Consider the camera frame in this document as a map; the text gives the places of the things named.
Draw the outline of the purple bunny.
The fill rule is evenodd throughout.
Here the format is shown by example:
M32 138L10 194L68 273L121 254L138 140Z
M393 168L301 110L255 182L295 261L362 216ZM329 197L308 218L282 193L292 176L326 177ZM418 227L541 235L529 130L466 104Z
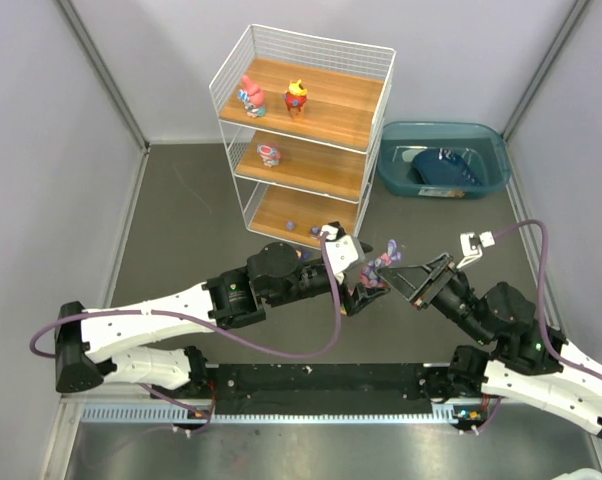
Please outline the purple bunny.
M390 239L387 250L374 260L369 261L361 270L359 280L366 288L387 288L388 284L382 279L378 271L381 268L390 267L400 262L402 253L398 249L397 242Z

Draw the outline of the pink toy with goggles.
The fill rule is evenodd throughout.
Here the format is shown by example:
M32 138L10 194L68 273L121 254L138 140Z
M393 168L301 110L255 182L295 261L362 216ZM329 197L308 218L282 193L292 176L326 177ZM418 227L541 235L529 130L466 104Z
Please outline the pink toy with goggles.
M257 153L266 167L278 166L282 157L280 149L274 144L261 143L257 145Z

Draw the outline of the yellow bear ice cream cone toy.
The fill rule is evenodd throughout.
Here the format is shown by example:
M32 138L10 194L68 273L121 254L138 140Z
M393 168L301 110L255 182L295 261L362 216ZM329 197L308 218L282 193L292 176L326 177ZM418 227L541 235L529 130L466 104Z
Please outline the yellow bear ice cream cone toy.
M308 90L303 86L302 80L291 81L284 93L284 102L291 118L296 118L302 113L307 102Z

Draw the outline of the pink rabbit toy blue bow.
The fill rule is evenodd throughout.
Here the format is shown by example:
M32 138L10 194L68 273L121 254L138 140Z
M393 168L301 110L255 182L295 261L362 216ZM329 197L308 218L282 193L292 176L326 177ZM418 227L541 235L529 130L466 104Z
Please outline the pink rabbit toy blue bow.
M248 75L241 77L241 88L237 94L246 114L251 118L260 118L266 114L265 94L261 87Z

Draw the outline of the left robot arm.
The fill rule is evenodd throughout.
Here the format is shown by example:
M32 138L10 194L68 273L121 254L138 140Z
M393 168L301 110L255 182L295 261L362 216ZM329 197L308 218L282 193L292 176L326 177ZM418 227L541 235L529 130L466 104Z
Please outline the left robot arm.
M273 242L245 266L176 294L102 310L67 303L54 333L56 390L78 393L104 383L166 390L203 384L206 366L196 348L163 351L154 343L195 333L230 338L234 330L265 320L269 307L323 294L331 294L341 314L353 316L389 291L364 283L348 287L346 270L368 249L345 236L328 241L322 257L304 260L292 245Z

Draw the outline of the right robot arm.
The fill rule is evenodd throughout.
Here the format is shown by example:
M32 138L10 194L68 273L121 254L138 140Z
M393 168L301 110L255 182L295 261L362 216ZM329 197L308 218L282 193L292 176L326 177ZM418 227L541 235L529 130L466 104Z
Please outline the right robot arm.
M477 297L448 254L378 274L416 309L436 308L474 340L456 348L448 367L459 391L525 403L602 441L602 365L561 331L542 335L535 305L516 288L500 282Z

